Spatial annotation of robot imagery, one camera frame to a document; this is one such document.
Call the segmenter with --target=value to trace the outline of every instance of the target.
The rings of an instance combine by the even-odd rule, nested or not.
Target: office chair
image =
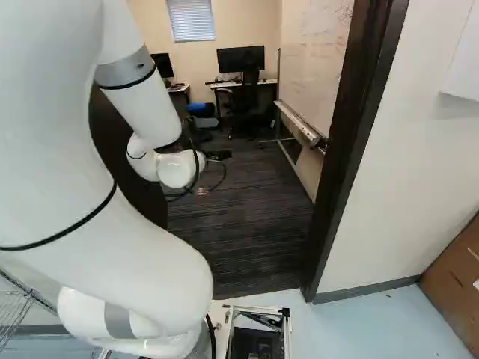
[[[248,137],[253,138],[254,124],[251,123],[252,111],[257,108],[257,83],[260,78],[259,70],[245,71],[242,76],[241,87],[235,91],[229,89],[218,89],[228,101],[223,102],[224,107],[229,110],[232,116],[231,127],[228,139],[232,139],[235,133],[244,132]]]

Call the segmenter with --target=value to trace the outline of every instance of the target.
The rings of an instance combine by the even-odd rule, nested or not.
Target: window blinds
[[[215,40],[211,0],[166,0],[175,42]]]

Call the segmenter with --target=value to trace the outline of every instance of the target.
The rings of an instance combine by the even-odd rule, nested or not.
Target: door frame
[[[355,0],[300,287],[314,300],[399,43],[409,0]]]

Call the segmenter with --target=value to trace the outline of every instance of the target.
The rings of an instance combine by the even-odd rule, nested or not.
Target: computer monitor
[[[264,46],[216,49],[220,73],[264,70]]]
[[[151,58],[155,61],[161,77],[166,79],[167,77],[174,76],[169,54],[151,54]]]

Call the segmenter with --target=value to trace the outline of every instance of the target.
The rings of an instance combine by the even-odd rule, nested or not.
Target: beige wall
[[[212,0],[216,41],[175,43],[165,0],[129,0],[150,52],[168,52],[175,81],[191,84],[192,101],[214,102],[205,82],[218,74],[216,49],[264,45],[262,77],[276,77],[281,0]]]
[[[413,0],[318,292],[422,273],[479,208],[479,102],[441,94],[473,0]]]

